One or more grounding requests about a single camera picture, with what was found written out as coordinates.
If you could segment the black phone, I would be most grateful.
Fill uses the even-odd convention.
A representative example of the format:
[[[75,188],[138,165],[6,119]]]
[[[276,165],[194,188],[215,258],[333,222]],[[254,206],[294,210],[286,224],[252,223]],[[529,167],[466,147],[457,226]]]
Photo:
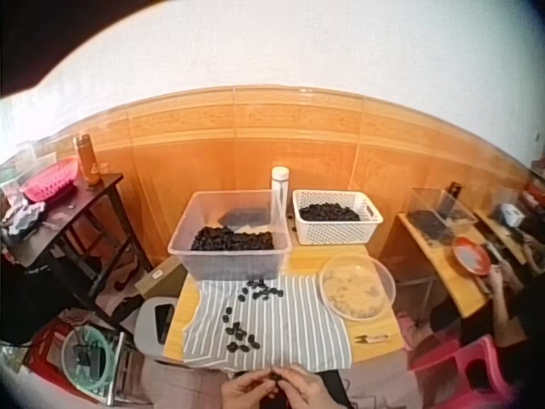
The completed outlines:
[[[161,345],[165,344],[174,311],[175,307],[170,303],[160,304],[154,308],[157,340]]]

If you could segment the grey white striped cloth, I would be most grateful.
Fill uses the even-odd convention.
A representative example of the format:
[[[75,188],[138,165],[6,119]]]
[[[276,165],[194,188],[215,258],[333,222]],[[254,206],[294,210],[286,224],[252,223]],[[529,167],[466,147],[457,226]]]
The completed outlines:
[[[236,296],[247,281],[201,281],[199,303],[183,331],[183,363],[229,372],[254,371],[270,366],[297,364],[310,372],[347,369],[352,353],[347,329],[332,314],[318,293],[312,276],[282,276],[265,280],[285,290],[283,298],[240,303]],[[221,315],[232,306],[247,331],[254,331],[259,350],[230,354],[233,340],[225,332]]]

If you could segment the light wooden work table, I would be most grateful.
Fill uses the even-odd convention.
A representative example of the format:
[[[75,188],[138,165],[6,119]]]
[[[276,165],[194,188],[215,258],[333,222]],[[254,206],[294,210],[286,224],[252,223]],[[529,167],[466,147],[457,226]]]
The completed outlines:
[[[369,255],[364,245],[299,245],[294,242],[290,254],[284,258],[280,273],[297,276],[319,274],[331,258],[341,254]],[[191,323],[198,303],[197,282],[191,275],[187,275],[163,347],[163,356],[176,364],[183,363],[183,331]],[[345,325],[354,363],[382,357],[403,348],[403,340],[392,309],[374,320],[347,320]],[[355,343],[356,336],[381,334],[388,334],[390,339],[383,343]]]

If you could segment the small wooden side table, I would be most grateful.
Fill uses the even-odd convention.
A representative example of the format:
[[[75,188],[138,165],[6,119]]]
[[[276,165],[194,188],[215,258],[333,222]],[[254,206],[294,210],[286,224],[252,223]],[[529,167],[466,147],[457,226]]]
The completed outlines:
[[[421,233],[409,222],[405,213],[398,219],[416,242],[416,245],[431,263],[451,299],[463,318],[476,313],[489,299],[485,283],[475,274],[469,273],[456,259],[451,247],[431,247]]]

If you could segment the white perforated plastic basket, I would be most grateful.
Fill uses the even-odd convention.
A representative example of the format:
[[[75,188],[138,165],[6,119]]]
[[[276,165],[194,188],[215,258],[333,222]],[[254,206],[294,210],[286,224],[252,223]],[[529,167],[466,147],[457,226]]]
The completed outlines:
[[[301,245],[355,245],[370,241],[383,217],[372,201],[361,192],[296,189],[292,193],[295,229]],[[359,220],[308,221],[301,210],[310,205],[340,205],[352,210]]]

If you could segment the scattered black pieces group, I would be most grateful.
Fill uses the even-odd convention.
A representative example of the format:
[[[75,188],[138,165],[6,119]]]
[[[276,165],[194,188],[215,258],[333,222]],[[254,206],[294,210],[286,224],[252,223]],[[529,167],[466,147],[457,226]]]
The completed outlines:
[[[269,301],[274,297],[283,298],[285,290],[277,286],[269,285],[264,279],[248,280],[236,300],[240,303],[249,301]],[[233,340],[226,345],[226,350],[230,354],[238,351],[249,353],[252,350],[259,350],[261,344],[256,339],[254,331],[247,331],[242,324],[241,318],[235,318],[232,306],[226,306],[221,315],[221,322],[225,324],[224,332],[232,337]]]

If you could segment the clear round plastic bowl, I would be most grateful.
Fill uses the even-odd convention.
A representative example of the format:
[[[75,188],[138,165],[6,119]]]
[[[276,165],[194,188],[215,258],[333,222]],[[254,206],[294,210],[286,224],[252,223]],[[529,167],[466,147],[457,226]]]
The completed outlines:
[[[389,270],[378,260],[362,254],[331,258],[318,275],[325,305],[343,319],[374,320],[392,309],[397,296]]]

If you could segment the black side table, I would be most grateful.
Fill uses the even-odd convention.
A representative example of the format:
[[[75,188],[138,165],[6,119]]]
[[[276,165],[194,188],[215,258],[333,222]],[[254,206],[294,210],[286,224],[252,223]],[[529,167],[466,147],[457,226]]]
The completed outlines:
[[[37,314],[50,305],[68,306],[72,297],[115,326],[141,306],[142,297],[126,298],[108,314],[96,303],[127,249],[136,255],[138,270],[152,271],[117,190],[122,179],[121,174],[107,174],[93,187],[77,181],[77,192],[48,212],[47,222],[67,214],[55,223],[56,230],[42,223],[28,239],[8,248],[21,268],[9,268],[2,278],[3,308]]]

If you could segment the red plastic stool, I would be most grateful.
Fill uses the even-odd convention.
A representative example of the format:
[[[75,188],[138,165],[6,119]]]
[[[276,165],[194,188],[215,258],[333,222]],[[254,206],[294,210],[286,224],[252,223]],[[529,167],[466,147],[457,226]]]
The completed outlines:
[[[66,320],[51,320],[32,339],[27,350],[25,365],[39,377],[63,376],[61,350],[66,337],[79,327]]]

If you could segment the brown cardboard box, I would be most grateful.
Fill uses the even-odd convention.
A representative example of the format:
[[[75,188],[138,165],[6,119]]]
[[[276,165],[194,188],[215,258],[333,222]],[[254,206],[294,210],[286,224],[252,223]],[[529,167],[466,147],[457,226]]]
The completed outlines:
[[[176,256],[160,263],[135,283],[136,290],[145,298],[178,298],[186,281],[187,270]]]

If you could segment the clear bin with dark pieces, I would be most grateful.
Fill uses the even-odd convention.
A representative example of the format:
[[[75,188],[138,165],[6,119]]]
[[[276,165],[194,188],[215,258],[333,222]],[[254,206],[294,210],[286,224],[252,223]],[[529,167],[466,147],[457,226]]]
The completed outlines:
[[[451,246],[477,222],[473,213],[444,189],[413,187],[405,217],[432,248]]]

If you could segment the person's right hand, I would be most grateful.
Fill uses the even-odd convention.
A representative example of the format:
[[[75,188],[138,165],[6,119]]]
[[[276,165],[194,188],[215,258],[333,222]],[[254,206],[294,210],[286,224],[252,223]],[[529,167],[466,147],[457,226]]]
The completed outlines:
[[[319,376],[297,365],[274,367],[272,371],[280,376],[277,384],[291,409],[336,409]]]

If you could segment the round green rimmed glass lid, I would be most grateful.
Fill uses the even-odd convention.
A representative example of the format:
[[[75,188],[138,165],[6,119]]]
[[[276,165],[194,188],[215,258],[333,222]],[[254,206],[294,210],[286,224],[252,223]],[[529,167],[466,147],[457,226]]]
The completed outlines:
[[[92,325],[75,327],[65,337],[61,368],[76,389],[96,395],[106,393],[114,372],[114,341]]]

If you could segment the heap of black pieces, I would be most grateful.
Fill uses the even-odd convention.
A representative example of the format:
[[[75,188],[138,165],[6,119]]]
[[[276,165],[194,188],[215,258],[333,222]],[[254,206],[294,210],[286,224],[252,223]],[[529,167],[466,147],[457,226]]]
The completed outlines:
[[[271,251],[273,236],[265,233],[235,233],[230,228],[202,228],[195,236],[192,251]]]
[[[338,203],[310,204],[299,209],[302,220],[307,222],[360,222],[360,216],[349,207]]]

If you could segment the white blue small box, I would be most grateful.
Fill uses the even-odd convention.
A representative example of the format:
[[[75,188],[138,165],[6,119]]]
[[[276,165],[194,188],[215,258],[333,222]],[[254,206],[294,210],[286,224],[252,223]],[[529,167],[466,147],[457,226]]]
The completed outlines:
[[[511,228],[517,228],[525,219],[524,213],[515,204],[502,203],[500,209],[505,224]]]

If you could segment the clear bottle with white cap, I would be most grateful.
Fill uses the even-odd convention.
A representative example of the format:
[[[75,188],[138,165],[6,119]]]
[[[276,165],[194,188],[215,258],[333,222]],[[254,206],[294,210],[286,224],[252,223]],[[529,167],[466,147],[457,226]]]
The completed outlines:
[[[289,196],[290,170],[284,166],[275,166],[271,172],[272,224],[275,228],[285,222]]]

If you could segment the pink plastic basket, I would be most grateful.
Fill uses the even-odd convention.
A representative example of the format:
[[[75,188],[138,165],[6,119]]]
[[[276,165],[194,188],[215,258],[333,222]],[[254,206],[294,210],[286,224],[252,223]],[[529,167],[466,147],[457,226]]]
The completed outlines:
[[[33,203],[48,202],[74,186],[78,171],[76,157],[63,158],[25,181],[20,192]]]

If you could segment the pink plastic stool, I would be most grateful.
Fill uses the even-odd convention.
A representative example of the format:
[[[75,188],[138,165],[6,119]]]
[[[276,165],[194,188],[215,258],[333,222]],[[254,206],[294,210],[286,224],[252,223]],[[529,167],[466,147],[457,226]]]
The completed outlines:
[[[478,362],[484,367],[488,389],[476,389],[470,383],[468,368]],[[410,370],[422,381],[435,381],[443,365],[456,369],[456,389],[447,399],[434,404],[433,409],[476,409],[511,401],[513,391],[503,379],[491,336],[485,335],[466,346],[451,338],[414,360]]]

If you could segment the black white crumpled cloth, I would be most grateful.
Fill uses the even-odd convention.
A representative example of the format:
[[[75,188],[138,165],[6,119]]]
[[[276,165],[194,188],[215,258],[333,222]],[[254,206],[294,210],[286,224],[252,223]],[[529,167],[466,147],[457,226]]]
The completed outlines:
[[[46,204],[19,202],[11,207],[0,221],[2,234],[16,236],[31,231],[46,215]]]

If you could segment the red round plate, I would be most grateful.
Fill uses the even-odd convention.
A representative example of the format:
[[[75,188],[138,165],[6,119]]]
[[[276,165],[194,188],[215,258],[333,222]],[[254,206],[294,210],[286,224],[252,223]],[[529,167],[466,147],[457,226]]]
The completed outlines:
[[[452,250],[456,260],[471,274],[485,277],[491,270],[491,259],[482,245],[471,239],[456,237]]]

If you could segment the clear plastic storage bin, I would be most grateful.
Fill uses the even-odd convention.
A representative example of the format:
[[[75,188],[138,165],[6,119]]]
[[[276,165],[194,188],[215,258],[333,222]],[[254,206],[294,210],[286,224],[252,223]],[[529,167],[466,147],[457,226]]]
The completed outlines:
[[[264,236],[267,248],[196,246],[198,237]],[[292,250],[286,216],[271,190],[204,191],[193,194],[172,235],[168,252],[196,280],[274,279]]]

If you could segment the grey plastic stool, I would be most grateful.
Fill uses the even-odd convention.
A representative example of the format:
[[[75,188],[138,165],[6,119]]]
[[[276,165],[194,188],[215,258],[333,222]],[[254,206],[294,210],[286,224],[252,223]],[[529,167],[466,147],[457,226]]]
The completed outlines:
[[[137,349],[146,357],[156,361],[168,361],[163,356],[164,345],[158,343],[154,308],[157,305],[170,303],[176,306],[174,297],[153,297],[146,299],[139,309],[135,323],[134,342]]]

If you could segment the brown drink bottle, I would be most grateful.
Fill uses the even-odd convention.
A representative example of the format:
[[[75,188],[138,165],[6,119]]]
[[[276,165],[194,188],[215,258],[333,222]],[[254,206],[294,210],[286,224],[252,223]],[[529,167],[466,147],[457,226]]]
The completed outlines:
[[[83,178],[89,186],[99,184],[102,177],[89,134],[76,135],[73,137],[72,142],[78,156]]]

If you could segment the person's left hand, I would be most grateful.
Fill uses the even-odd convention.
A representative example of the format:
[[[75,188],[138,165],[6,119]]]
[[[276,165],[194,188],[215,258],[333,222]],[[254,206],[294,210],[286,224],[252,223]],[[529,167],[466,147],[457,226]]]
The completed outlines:
[[[261,402],[278,392],[271,370],[246,372],[221,386],[222,409],[260,409]]]

